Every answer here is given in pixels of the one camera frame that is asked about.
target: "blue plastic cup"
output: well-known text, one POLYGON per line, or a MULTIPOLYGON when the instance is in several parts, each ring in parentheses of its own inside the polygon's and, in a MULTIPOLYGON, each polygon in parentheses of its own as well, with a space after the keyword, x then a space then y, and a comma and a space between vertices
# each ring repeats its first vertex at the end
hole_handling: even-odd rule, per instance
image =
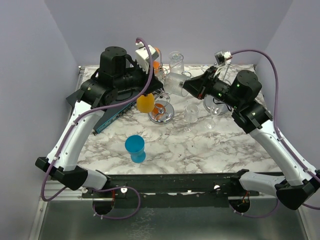
POLYGON ((125 149, 131 155, 134 163, 142 163, 146 159, 145 140, 139 135, 132 135, 127 138, 124 144, 125 149))

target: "metal bolt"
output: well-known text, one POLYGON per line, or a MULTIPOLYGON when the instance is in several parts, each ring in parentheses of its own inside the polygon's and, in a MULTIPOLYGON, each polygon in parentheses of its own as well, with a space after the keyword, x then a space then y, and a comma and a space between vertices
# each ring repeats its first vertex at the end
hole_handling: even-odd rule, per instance
POLYGON ((122 192, 123 194, 125 194, 127 191, 128 191, 128 188, 125 188, 125 187, 121 188, 121 192, 122 192))

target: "white marble countertop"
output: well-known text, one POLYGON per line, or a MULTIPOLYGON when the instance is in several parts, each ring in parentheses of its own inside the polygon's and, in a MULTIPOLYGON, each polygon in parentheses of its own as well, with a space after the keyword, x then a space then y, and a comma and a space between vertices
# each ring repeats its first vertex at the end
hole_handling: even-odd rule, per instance
MULTIPOLYGON (((252 65, 234 65, 237 69, 254 70, 252 65)), ((192 76, 203 73, 206 66, 187 66, 192 76)), ((97 66, 86 67, 83 81, 91 77, 97 66)), ((232 82, 237 71, 229 69, 227 79, 232 82)), ((234 123, 231 113, 215 117, 216 127, 208 130, 204 120, 210 114, 203 102, 188 94, 171 95, 174 119, 165 125, 152 123, 148 115, 133 108, 102 133, 90 134, 79 156, 81 167, 108 174, 191 174, 233 173, 241 169, 254 172, 280 171, 268 153, 252 137, 234 123), (199 118, 191 132, 185 132, 184 109, 197 104, 199 118), (131 135, 140 135, 145 141, 146 159, 132 162, 125 149, 131 135)), ((263 102, 260 93, 258 101, 263 102)))

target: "clear glass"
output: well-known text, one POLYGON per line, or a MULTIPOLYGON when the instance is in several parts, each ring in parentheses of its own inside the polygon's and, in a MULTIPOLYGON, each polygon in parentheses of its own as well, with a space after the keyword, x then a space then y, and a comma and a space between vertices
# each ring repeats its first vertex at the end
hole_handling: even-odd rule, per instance
POLYGON ((210 118, 204 121, 204 127, 206 129, 214 129, 216 127, 215 116, 218 116, 223 110, 223 104, 215 104, 213 101, 210 105, 207 105, 210 109, 210 118))
POLYGON ((185 107, 184 110, 184 120, 187 122, 187 126, 185 127, 185 132, 191 132, 191 124, 195 123, 198 120, 199 116, 199 108, 195 104, 189 104, 185 107))
POLYGON ((164 90, 166 93, 175 94, 181 97, 188 95, 188 92, 183 89, 186 80, 191 79, 189 76, 170 72, 164 80, 164 90))
POLYGON ((169 54, 169 59, 170 73, 182 74, 182 72, 185 71, 184 56, 180 52, 171 52, 169 54))

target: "lavender wall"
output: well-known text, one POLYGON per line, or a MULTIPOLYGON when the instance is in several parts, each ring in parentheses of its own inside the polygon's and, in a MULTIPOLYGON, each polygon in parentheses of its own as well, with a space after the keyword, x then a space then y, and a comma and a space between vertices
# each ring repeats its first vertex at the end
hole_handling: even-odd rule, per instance
MULTIPOLYGON (((266 52, 279 75, 279 127, 295 148, 320 169, 320 1, 294 0, 266 52)), ((257 66, 267 106, 274 109, 275 80, 269 63, 257 66)), ((320 192, 309 201, 320 207, 320 192)), ((318 223, 320 211, 311 210, 318 223)), ((317 225, 318 238, 320 229, 317 225)))
POLYGON ((26 240, 79 69, 42 0, 1 1, 0 33, 0 239, 26 240))
MULTIPOLYGON (((78 64, 97 65, 108 46, 133 54, 136 37, 160 48, 166 61, 170 52, 182 52, 187 64, 213 63, 221 49, 264 50, 292 0, 45 2, 78 64)), ((241 63, 256 64, 259 59, 247 54, 241 63)))

